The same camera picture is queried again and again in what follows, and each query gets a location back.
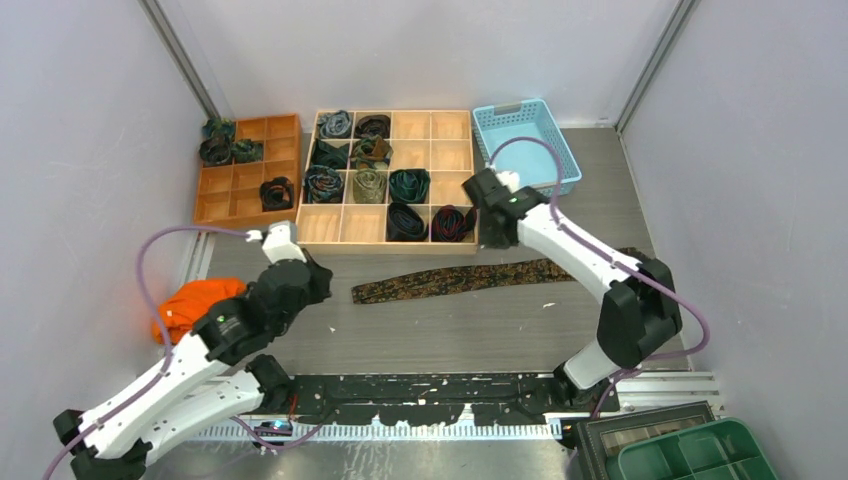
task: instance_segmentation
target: blue basket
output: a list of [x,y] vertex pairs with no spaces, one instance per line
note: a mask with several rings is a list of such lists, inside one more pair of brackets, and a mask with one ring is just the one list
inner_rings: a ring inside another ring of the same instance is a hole
[[[474,137],[489,166],[489,156],[504,142],[515,137],[534,137],[551,144],[562,158],[565,178],[560,193],[565,195],[574,188],[583,174],[557,127],[548,105],[541,98],[524,100],[509,105],[492,105],[474,109]],[[517,172],[520,186],[531,186],[550,196],[556,183],[556,165],[551,154],[541,145],[516,142],[501,151],[495,161],[495,170]]]

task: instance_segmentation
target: green compartment tray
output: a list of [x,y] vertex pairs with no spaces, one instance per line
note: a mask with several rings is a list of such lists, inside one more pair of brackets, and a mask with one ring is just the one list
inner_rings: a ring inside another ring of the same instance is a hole
[[751,430],[727,418],[634,443],[607,460],[612,480],[777,480]]

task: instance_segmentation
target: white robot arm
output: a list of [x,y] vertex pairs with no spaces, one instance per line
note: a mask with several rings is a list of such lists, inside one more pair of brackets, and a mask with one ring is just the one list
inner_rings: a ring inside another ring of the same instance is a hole
[[[159,382],[74,448],[71,467],[77,479],[140,478],[146,465],[203,428],[260,406],[274,410],[288,401],[290,379],[269,355],[257,356],[220,388],[187,397],[285,334],[304,307],[330,296],[332,272],[297,246],[291,222],[274,224],[265,235],[249,235],[248,242],[262,242],[269,268],[244,294],[213,305],[173,348],[171,366]],[[97,407],[58,415],[53,424],[60,440],[67,444],[162,375],[163,362]]]
[[[514,176],[484,169],[463,184],[474,206],[495,218],[512,245],[533,248],[584,285],[601,304],[596,338],[554,369],[553,392],[569,401],[619,369],[634,368],[681,328],[677,304],[613,264],[619,263],[673,290],[668,268],[658,260],[640,262],[603,244],[568,219],[569,229],[613,258],[604,261],[585,244],[559,231],[548,199],[532,188],[516,189]],[[296,244],[289,222],[272,225],[262,241],[271,262],[257,282],[237,297],[213,305],[173,349],[169,371],[155,387],[98,428],[72,450],[78,480],[132,480],[145,467],[191,435],[234,415],[264,407],[279,412],[291,401],[292,380],[268,355],[220,386],[187,397],[209,378],[265,348],[285,334],[300,310],[329,297],[332,272],[317,265]],[[54,420],[67,444],[80,431],[160,375],[161,362],[103,404],[67,410]]]
[[474,206],[495,218],[512,245],[539,251],[571,274],[601,304],[596,338],[554,370],[563,397],[573,397],[621,369],[636,368],[682,328],[676,302],[615,267],[622,264],[674,291],[671,271],[657,259],[640,262],[604,244],[560,215],[559,223],[612,258],[604,261],[560,231],[547,197],[517,188],[512,172],[483,169],[463,184]]

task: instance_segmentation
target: wooden organizer tray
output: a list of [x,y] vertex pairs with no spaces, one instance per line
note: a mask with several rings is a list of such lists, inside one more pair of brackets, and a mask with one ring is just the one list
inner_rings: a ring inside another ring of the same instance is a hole
[[[312,162],[312,149],[318,139],[318,117],[333,111],[322,110],[315,116],[309,158],[306,169]],[[462,242],[447,243],[432,241],[433,215],[445,205],[453,205],[463,214],[471,209],[471,201],[462,189],[462,182],[474,173],[471,145],[471,114],[464,110],[355,110],[350,111],[353,125],[365,116],[387,115],[391,118],[389,142],[394,150],[389,170],[425,168],[430,174],[430,190],[425,203],[411,205],[422,220],[427,222],[430,235],[422,242],[386,241],[386,215],[391,200],[388,186],[382,204],[356,204],[353,190],[348,188],[355,170],[339,170],[345,178],[344,201],[341,204],[306,203],[305,193],[297,212],[298,243],[313,253],[388,253],[388,254],[474,254],[479,242],[477,228]],[[357,140],[323,140],[330,145],[349,144],[348,154]]]
[[[194,223],[224,228],[266,226],[294,221],[300,203],[300,119],[297,115],[236,120],[236,140],[263,144],[262,160],[222,167],[202,167],[197,180]],[[294,207],[263,212],[262,182],[288,177],[294,184]]]

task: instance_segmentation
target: gray wall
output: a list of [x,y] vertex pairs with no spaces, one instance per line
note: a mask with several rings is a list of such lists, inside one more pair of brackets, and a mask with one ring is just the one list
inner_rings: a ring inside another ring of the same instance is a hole
[[308,129],[316,109],[474,108],[536,96],[562,126],[611,125],[675,4],[161,3],[222,112],[296,112]]
[[701,2],[624,135],[657,255],[713,328],[693,362],[787,479],[846,475],[846,52],[843,0]]
[[[56,414],[152,364],[133,262],[148,234],[191,219],[203,114],[134,1],[6,5],[0,85],[0,478],[31,479],[60,448]],[[152,249],[157,298],[186,246]]]

